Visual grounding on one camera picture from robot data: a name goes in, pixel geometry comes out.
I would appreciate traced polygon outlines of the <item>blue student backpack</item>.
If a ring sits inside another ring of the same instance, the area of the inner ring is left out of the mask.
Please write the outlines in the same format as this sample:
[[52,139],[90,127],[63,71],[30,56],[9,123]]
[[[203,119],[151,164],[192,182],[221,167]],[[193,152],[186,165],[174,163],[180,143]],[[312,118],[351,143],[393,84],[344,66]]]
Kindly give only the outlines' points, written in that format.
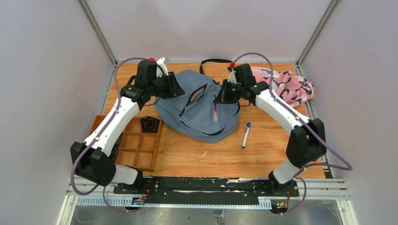
[[[213,92],[221,86],[213,78],[184,70],[176,74],[185,94],[174,98],[157,98],[154,105],[163,122],[173,130],[204,143],[218,143],[232,134],[238,126],[240,105],[217,104],[218,121],[214,121]],[[196,90],[205,88],[196,102],[190,99]]]

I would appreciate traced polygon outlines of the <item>pink pen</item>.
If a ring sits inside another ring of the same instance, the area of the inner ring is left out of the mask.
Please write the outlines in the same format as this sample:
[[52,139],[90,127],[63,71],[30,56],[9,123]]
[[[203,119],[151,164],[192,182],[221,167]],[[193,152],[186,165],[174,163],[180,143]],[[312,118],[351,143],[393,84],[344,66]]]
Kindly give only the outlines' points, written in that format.
[[199,89],[199,90],[196,90],[196,91],[193,93],[193,95],[192,95],[190,101],[191,101],[191,102],[196,102],[196,101],[198,101],[198,100],[203,96],[204,91],[205,91],[205,88],[201,88],[201,89]]

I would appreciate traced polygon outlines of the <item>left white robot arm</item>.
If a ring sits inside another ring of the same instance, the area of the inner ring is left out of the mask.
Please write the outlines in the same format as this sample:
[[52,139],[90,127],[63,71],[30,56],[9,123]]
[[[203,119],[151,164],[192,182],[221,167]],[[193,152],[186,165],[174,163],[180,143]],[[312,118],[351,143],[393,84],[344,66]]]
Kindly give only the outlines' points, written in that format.
[[109,158],[111,151],[131,119],[152,97],[175,98],[185,92],[174,73],[168,71],[167,57],[140,58],[139,61],[134,83],[118,90],[118,99],[105,119],[84,141],[72,144],[72,182],[77,175],[104,187],[110,183],[124,183],[133,194],[143,190],[144,181],[139,171],[114,163]]

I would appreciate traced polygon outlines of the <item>pink floral cloth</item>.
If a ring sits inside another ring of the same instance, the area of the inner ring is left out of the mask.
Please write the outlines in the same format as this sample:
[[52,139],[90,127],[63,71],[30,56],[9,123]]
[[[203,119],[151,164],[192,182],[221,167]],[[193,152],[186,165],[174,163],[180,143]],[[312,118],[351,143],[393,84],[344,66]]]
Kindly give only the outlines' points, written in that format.
[[292,71],[272,71],[268,68],[251,67],[256,82],[272,85],[276,94],[295,108],[315,98],[315,87],[311,81],[292,74]]

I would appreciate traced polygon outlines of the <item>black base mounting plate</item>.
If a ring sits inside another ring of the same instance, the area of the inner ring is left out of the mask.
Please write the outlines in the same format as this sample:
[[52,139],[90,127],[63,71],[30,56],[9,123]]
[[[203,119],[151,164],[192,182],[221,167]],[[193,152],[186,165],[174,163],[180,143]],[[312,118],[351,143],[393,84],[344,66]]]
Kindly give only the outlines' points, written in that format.
[[259,197],[298,197],[296,181],[281,187],[269,179],[220,177],[144,177],[141,187],[117,184],[115,194],[146,197],[150,204],[238,205],[259,204]]

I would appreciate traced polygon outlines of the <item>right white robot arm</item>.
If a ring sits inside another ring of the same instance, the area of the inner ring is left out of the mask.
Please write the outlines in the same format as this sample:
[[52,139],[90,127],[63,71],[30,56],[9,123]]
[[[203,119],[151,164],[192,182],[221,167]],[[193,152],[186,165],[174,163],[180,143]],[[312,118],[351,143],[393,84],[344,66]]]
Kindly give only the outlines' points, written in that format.
[[269,192],[281,195],[287,184],[298,176],[299,171],[326,154],[324,124],[320,119],[310,119],[300,114],[271,89],[271,84],[256,82],[249,64],[227,68],[229,77],[224,79],[214,102],[234,104],[239,99],[268,113],[289,135],[285,160],[269,174]]

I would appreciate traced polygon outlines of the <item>blue cap marker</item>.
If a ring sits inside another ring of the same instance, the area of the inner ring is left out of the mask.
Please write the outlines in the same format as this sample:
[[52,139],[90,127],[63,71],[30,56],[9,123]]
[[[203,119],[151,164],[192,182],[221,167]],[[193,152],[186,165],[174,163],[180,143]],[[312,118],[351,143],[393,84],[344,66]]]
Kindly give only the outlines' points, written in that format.
[[246,148],[250,127],[251,127],[251,123],[247,122],[247,125],[246,125],[246,128],[245,128],[245,133],[244,133],[244,138],[243,138],[243,141],[242,141],[242,148],[243,149]]

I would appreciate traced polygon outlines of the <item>aluminium frame rail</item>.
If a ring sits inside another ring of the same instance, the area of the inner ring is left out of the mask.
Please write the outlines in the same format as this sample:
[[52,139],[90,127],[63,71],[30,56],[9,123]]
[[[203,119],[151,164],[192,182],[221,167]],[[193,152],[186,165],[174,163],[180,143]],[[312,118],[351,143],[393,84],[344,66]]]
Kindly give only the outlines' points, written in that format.
[[345,225],[357,224],[342,179],[302,179],[276,184],[267,178],[145,176],[140,186],[111,183],[106,187],[76,178],[69,187],[57,224],[71,222],[77,206],[111,206],[123,212],[142,208],[268,210],[285,216],[307,200],[334,200]]

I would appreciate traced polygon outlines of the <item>wooden compartment tray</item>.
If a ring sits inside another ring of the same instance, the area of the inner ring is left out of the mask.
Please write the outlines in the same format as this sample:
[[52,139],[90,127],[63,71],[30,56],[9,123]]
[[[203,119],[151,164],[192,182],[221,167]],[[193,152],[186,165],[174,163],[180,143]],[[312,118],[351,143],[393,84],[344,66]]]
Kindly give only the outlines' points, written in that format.
[[118,165],[154,172],[159,152],[163,121],[157,133],[143,133],[141,118],[133,118],[117,138],[109,158]]

